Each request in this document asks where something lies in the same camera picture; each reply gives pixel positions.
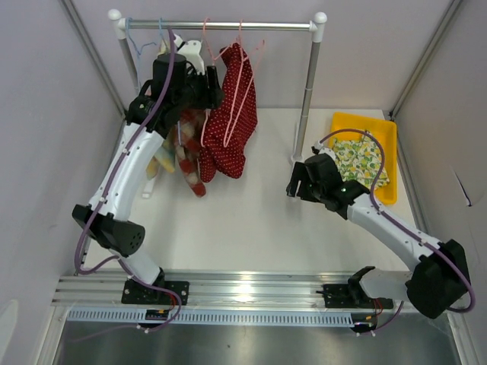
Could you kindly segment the red polka dot skirt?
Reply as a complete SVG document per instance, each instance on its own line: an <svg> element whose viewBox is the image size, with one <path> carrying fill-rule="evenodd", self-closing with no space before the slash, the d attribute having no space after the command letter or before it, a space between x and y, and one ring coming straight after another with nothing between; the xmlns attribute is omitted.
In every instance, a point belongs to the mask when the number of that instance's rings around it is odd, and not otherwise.
<svg viewBox="0 0 487 365"><path fill-rule="evenodd" d="M226 67L222 85L224 100L212 110L205 130L205 146L199 154L200 178L212 181L217 172L232 179L242 176L245 148L255 132L256 87L250 57L239 43L222 51Z"/></svg>

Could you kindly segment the lemon print cloth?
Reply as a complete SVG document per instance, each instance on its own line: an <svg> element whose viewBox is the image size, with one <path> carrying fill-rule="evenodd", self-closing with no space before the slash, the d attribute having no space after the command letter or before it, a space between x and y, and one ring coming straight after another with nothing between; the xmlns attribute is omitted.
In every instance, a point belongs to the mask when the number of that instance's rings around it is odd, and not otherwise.
<svg viewBox="0 0 487 365"><path fill-rule="evenodd" d="M367 189L372 187L382 163L378 145L365 135L358 140L333 139L332 151L344 181L356 180Z"/></svg>

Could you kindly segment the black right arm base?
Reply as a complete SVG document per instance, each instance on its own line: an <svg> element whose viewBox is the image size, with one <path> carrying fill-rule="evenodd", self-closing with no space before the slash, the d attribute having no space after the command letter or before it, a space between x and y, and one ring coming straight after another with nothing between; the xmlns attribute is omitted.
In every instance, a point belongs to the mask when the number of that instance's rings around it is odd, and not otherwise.
<svg viewBox="0 0 487 365"><path fill-rule="evenodd" d="M362 289L350 287L348 284L324 284L318 290L324 299L325 307L330 309L392 309L391 299L368 297Z"/></svg>

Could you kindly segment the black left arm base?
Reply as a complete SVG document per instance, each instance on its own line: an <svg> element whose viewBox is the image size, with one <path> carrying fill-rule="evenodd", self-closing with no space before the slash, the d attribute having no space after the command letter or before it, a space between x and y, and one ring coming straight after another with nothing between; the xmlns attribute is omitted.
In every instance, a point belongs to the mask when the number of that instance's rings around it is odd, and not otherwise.
<svg viewBox="0 0 487 365"><path fill-rule="evenodd" d="M185 306L189 297L190 283L188 281L165 281L164 289L177 294L181 304ZM121 303L134 305L178 305L177 298L173 294L151 289L143 284L128 279L123 288Z"/></svg>

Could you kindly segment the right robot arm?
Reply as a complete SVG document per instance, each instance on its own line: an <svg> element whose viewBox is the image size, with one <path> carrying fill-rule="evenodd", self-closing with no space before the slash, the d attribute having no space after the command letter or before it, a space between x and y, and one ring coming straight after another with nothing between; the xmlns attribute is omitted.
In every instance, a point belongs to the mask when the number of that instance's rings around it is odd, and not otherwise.
<svg viewBox="0 0 487 365"><path fill-rule="evenodd" d="M320 203L344 220L358 225L394 252L407 271L359 271L347 289L349 301L366 306L374 298L410 302L423 316L439 317L454 311L454 304L471 294L464 248L455 240L446 243L414 230L378 204L373 193L356 180L342 179L334 159L317 154L293 166L286 188L290 197Z"/></svg>

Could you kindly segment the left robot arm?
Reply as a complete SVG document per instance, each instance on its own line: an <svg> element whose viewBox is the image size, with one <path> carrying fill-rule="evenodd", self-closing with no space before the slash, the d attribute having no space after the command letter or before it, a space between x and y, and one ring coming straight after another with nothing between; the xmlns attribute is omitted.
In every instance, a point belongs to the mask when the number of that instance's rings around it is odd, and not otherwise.
<svg viewBox="0 0 487 365"><path fill-rule="evenodd" d="M110 252L140 282L138 295L159 303L165 295L162 269L142 250L145 228L129 216L146 167L187 110L215 109L223 91L218 73L201 56L176 52L159 55L152 77L129 104L123 135L106 176L86 205L76 205L72 217L80 239L91 238Z"/></svg>

